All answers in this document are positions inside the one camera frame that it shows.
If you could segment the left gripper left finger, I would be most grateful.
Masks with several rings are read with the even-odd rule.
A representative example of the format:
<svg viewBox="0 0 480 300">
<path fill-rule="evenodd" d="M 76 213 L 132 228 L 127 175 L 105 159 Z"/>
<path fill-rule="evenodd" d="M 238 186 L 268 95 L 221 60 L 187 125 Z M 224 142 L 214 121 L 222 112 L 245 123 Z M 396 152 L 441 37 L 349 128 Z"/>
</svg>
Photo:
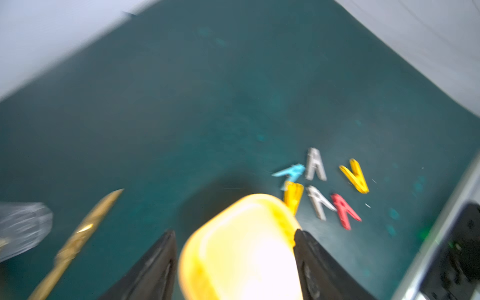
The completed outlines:
<svg viewBox="0 0 480 300">
<path fill-rule="evenodd" d="M 175 232 L 167 230 L 100 300 L 170 300 L 178 265 Z"/>
</svg>

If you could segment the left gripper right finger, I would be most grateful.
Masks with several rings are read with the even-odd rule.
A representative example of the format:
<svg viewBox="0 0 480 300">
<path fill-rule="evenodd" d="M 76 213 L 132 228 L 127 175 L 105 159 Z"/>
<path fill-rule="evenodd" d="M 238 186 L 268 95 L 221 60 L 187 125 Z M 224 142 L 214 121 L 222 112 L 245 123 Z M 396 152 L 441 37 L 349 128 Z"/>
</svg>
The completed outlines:
<svg viewBox="0 0 480 300">
<path fill-rule="evenodd" d="M 298 229 L 293 247 L 305 300 L 375 300 L 307 231 Z"/>
</svg>

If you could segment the red clothespin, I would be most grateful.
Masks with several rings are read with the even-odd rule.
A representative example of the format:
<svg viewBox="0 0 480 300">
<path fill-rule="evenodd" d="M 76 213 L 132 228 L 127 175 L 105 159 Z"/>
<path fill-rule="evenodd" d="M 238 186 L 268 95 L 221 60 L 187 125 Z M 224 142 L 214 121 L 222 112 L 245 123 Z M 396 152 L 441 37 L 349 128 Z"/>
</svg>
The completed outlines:
<svg viewBox="0 0 480 300">
<path fill-rule="evenodd" d="M 351 230 L 349 217 L 352 217 L 354 220 L 359 222 L 362 221 L 360 216 L 341 195 L 334 193 L 331 195 L 331 199 L 333 200 L 334 206 L 337 210 L 337 215 L 339 217 L 340 223 L 345 230 Z"/>
</svg>

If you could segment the grey clothespin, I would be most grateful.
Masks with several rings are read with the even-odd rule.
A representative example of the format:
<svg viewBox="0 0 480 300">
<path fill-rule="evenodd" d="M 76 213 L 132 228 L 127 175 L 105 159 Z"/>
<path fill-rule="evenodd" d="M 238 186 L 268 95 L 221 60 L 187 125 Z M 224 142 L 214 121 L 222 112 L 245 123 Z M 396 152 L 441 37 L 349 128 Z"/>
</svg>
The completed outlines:
<svg viewBox="0 0 480 300">
<path fill-rule="evenodd" d="M 316 216 L 322 220 L 326 221 L 326 215 L 324 207 L 327 209 L 336 212 L 336 207 L 314 186 L 307 187 L 307 194 L 311 200 L 312 206 L 316 212 Z"/>
<path fill-rule="evenodd" d="M 307 165 L 305 176 L 308 181 L 312 181 L 317 175 L 321 181 L 327 181 L 326 171 L 318 149 L 310 147 L 307 152 Z"/>
</svg>

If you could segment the yellow plastic storage box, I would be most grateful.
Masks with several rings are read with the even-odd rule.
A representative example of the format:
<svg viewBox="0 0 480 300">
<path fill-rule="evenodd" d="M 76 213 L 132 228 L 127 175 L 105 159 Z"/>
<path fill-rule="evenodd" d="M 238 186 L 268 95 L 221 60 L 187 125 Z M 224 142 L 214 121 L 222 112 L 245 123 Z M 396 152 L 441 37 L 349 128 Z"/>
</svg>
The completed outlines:
<svg viewBox="0 0 480 300">
<path fill-rule="evenodd" d="M 252 194 L 195 231 L 178 261 L 187 300 L 300 300 L 300 224 L 277 197 Z"/>
</svg>

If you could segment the yellow clothespin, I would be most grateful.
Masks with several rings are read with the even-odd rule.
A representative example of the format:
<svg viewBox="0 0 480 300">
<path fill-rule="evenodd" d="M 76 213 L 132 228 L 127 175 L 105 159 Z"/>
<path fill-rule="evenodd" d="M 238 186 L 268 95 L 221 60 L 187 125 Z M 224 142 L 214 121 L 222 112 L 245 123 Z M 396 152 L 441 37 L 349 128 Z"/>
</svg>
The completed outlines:
<svg viewBox="0 0 480 300">
<path fill-rule="evenodd" d="M 284 185 L 284 203 L 290 213 L 295 216 L 303 197 L 304 186 L 302 184 L 286 181 Z"/>
<path fill-rule="evenodd" d="M 362 194 L 368 194 L 370 189 L 366 183 L 363 171 L 359 162 L 355 159 L 350 159 L 350 169 L 346 166 L 340 165 L 340 171 L 346 176 L 349 182 Z"/>
</svg>

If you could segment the teal clothespin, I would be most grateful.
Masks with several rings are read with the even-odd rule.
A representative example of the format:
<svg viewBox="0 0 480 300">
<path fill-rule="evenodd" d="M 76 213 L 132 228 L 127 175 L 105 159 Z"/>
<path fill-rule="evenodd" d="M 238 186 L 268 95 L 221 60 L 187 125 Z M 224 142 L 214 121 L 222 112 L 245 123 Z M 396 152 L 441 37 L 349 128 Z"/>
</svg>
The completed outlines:
<svg viewBox="0 0 480 300">
<path fill-rule="evenodd" d="M 302 164 L 294 164 L 286 169 L 273 173 L 272 177 L 283 177 L 286 176 L 286 180 L 283 183 L 281 190 L 286 191 L 287 182 L 295 183 L 299 177 L 305 172 L 305 166 Z"/>
</svg>

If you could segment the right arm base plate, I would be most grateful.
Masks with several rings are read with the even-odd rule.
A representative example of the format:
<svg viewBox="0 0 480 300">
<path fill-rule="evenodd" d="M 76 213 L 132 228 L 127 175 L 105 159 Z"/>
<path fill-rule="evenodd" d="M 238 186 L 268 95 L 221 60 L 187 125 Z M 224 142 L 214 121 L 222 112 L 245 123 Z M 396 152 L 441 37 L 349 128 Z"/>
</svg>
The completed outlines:
<svg viewBox="0 0 480 300">
<path fill-rule="evenodd" d="M 480 206 L 467 205 L 420 287 L 428 300 L 469 300 L 480 283 Z"/>
</svg>

